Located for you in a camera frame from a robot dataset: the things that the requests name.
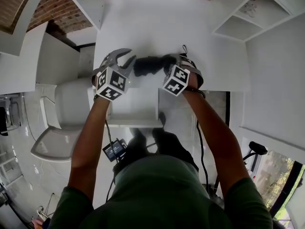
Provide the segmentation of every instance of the white floor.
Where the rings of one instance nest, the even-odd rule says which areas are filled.
[[[94,47],[85,49],[85,56],[82,56],[86,63],[81,63],[80,74],[87,76],[91,70],[91,62],[93,58],[89,55],[94,51]],[[43,95],[54,99],[54,87],[37,86],[36,91],[25,93],[25,104],[29,123],[26,119],[23,99],[21,102],[23,119],[22,126],[14,131],[11,131],[8,137],[0,136],[0,144],[2,150],[8,150],[9,153],[5,158],[13,156],[13,150],[16,153],[20,170],[15,169],[17,172],[24,175],[24,179],[16,182],[9,189],[10,196],[15,204],[22,209],[22,215],[25,219],[30,220],[31,216],[36,217],[36,209],[42,205],[46,208],[52,193],[55,195],[52,198],[49,213],[55,210],[58,199],[61,195],[62,189],[67,185],[70,174],[70,162],[67,163],[52,163],[41,161],[40,159],[32,156],[30,150],[34,144],[34,139],[37,139],[44,131],[42,123],[42,116],[40,113],[39,99]],[[225,92],[209,92],[206,95],[207,101],[219,114],[225,119]],[[201,165],[200,157],[200,142],[197,130],[194,129],[194,115],[188,103],[183,96],[174,97],[171,94],[160,91],[159,96],[159,109],[166,115],[165,130],[176,134],[181,144],[192,154],[197,166],[200,168],[200,180],[205,183],[205,176]],[[127,128],[111,128],[112,139],[124,138],[129,141],[131,134]],[[151,137],[148,137],[148,144],[152,143]],[[104,132],[103,146],[109,143],[107,132]],[[216,168],[211,151],[204,143],[204,163],[209,175],[209,183],[214,183],[216,179]],[[155,151],[156,147],[150,148],[150,151]],[[112,168],[115,162],[110,162],[105,154],[102,152],[97,170],[97,180],[95,185],[95,194],[93,206],[99,207],[105,203],[107,191],[113,178]]]

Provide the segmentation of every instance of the white cabinet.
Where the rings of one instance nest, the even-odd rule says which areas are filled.
[[[211,0],[213,34],[248,41],[305,12],[305,0]]]
[[[0,54],[0,95],[77,79],[80,53],[47,34],[47,24],[26,33],[20,56]]]

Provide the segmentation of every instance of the white wall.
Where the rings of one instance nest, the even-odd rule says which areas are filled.
[[[20,56],[0,55],[0,94],[35,90],[42,39],[48,23],[26,33]]]
[[[86,45],[96,42],[97,30],[92,26],[66,34],[66,38],[76,46]]]
[[[243,134],[239,127],[243,122],[243,112],[244,112],[244,93],[231,92],[229,127],[236,136],[240,147],[242,147]]]
[[[209,8],[209,0],[105,0],[94,68],[119,48],[131,48],[138,57],[146,57],[183,52],[185,44],[188,56],[202,71],[203,89],[248,89],[245,44],[211,35]]]
[[[77,79],[80,53],[45,33],[39,55],[36,82],[59,85]]]
[[[305,164],[305,15],[246,46],[251,91],[244,99],[244,134]]]

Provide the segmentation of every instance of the person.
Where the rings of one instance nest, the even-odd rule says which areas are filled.
[[[191,73],[189,86],[197,88]],[[238,142],[204,97],[183,92],[214,156],[224,210],[199,181],[198,167],[178,138],[164,129],[152,134],[158,154],[148,154],[135,130],[125,158],[113,169],[112,197],[93,209],[92,201],[109,101],[98,97],[75,145],[71,173],[51,229],[61,228],[243,228],[271,229],[271,216],[245,168]]]

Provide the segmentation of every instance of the hand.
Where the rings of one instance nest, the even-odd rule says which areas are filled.
[[[197,75],[194,72],[190,72],[190,77],[189,77],[189,87],[198,89],[198,80],[197,80]]]

